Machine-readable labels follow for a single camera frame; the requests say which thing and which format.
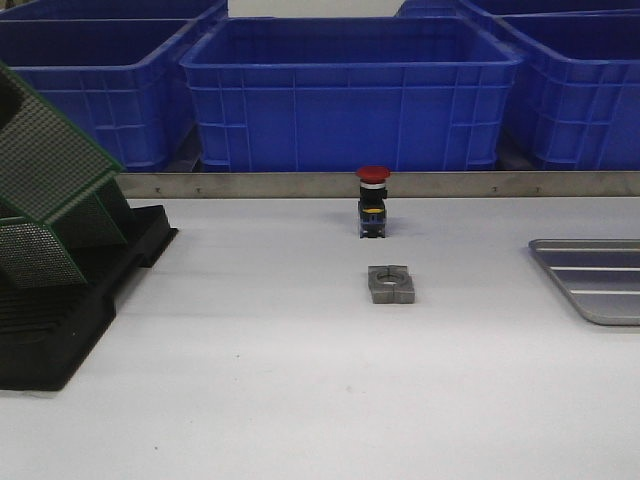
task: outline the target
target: metal tray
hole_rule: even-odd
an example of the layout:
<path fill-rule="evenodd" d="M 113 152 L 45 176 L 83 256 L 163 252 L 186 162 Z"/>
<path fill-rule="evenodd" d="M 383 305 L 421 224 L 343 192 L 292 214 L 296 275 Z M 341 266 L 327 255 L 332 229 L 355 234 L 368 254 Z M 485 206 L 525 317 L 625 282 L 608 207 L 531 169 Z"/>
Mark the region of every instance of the metal tray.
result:
<path fill-rule="evenodd" d="M 584 318 L 640 325 L 640 240 L 534 240 L 529 247 Z"/>

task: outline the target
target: black base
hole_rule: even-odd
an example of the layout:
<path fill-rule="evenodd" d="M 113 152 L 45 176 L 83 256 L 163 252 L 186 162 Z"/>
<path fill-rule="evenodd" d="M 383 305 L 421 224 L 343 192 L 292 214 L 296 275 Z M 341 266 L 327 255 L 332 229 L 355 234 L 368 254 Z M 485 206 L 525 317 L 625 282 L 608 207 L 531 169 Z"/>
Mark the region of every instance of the black base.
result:
<path fill-rule="evenodd" d="M 72 252 L 87 285 L 17 290 L 0 284 L 0 389 L 61 390 L 115 317 L 114 297 L 177 233 L 161 206 L 134 209 L 126 246 Z"/>

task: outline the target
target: stainless steel strip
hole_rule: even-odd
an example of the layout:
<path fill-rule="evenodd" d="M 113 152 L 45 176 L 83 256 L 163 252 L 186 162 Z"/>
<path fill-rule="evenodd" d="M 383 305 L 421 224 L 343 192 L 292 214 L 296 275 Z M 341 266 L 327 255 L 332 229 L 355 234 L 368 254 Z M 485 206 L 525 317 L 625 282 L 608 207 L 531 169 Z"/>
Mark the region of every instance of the stainless steel strip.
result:
<path fill-rule="evenodd" d="M 353 173 L 129 173 L 128 198 L 357 198 Z M 393 198 L 640 196 L 640 172 L 395 173 Z"/>

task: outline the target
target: blue plastic crate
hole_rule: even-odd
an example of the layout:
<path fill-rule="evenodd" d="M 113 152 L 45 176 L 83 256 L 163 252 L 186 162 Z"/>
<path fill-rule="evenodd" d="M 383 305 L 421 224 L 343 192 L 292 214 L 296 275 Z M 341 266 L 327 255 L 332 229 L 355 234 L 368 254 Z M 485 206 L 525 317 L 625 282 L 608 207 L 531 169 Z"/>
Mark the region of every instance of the blue plastic crate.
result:
<path fill-rule="evenodd" d="M 162 169 L 195 124 L 182 20 L 3 21 L 0 60 L 130 171 Z"/>
<path fill-rule="evenodd" d="M 227 13 L 227 0 L 37 0 L 0 12 L 0 20 L 195 20 L 201 31 Z"/>
<path fill-rule="evenodd" d="M 407 0 L 398 10 L 398 17 L 455 17 L 457 0 Z"/>
<path fill-rule="evenodd" d="M 640 169 L 640 16 L 498 23 L 525 57 L 505 128 L 537 165 Z"/>
<path fill-rule="evenodd" d="M 458 0 L 460 11 L 494 32 L 494 17 L 511 15 L 638 14 L 640 0 Z"/>
<path fill-rule="evenodd" d="M 207 170 L 494 167 L 519 63 L 455 18 L 234 19 L 184 57 Z"/>

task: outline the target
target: workbench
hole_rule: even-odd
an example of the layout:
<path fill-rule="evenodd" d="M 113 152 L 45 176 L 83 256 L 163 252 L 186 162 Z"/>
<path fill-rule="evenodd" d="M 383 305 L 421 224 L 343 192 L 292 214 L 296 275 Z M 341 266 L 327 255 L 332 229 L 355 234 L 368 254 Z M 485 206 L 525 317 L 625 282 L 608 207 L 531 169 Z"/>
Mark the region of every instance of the workbench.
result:
<path fill-rule="evenodd" d="M 375 240 L 353 199 L 163 203 L 180 233 L 65 389 L 0 392 L 1 479 L 640 476 L 640 329 L 527 248 L 637 238 L 640 200 L 390 199 Z M 372 303 L 388 264 L 415 304 Z"/>

